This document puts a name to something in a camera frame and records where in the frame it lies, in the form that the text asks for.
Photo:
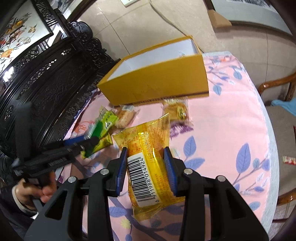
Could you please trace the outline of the left hand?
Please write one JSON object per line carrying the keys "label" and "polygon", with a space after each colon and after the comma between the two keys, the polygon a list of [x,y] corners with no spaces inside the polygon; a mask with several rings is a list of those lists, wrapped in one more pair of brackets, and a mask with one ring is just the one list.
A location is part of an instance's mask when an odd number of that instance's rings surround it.
{"label": "left hand", "polygon": [[55,172],[49,173],[49,184],[43,188],[32,183],[26,183],[21,179],[12,189],[12,194],[17,204],[29,210],[36,210],[33,199],[39,199],[43,203],[47,203],[57,190]]}

